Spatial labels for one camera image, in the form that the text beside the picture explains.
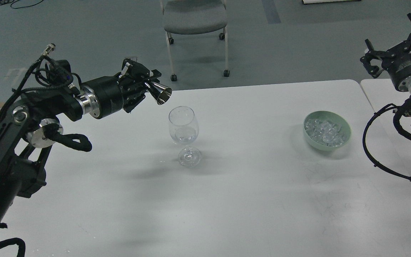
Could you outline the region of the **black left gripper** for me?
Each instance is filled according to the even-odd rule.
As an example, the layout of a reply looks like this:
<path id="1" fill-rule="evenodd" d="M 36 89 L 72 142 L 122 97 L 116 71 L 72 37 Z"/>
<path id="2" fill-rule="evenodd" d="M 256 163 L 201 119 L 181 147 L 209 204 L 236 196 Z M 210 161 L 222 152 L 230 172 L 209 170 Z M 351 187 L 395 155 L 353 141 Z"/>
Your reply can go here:
<path id="1" fill-rule="evenodd" d="M 133 66 L 121 67 L 121 82 L 117 76 L 103 76 L 81 84 L 85 99 L 85 112 L 102 119 L 124 110 L 131 113 L 144 99 L 142 82 L 160 83 L 161 72 L 149 69 L 136 62 Z"/>

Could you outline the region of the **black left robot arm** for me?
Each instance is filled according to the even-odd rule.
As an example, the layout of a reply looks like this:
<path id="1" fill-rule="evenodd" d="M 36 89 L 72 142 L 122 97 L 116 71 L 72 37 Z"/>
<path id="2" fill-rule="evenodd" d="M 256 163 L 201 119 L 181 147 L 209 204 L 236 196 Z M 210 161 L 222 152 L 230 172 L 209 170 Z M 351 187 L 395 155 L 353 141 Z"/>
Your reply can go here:
<path id="1" fill-rule="evenodd" d="M 15 197 L 30 198 L 46 185 L 45 165 L 53 144 L 90 152 L 85 135 L 64 134 L 58 115 L 78 121 L 89 114 L 102 119 L 120 110 L 130 113 L 150 93 L 157 104 L 165 104 L 172 89 L 160 84 L 161 73 L 127 57 L 121 71 L 87 82 L 72 73 L 67 60 L 54 60 L 49 44 L 28 68 L 18 88 L 0 110 L 0 228 Z M 0 249 L 18 246 L 23 257 L 26 244 L 21 238 L 0 241 Z"/>

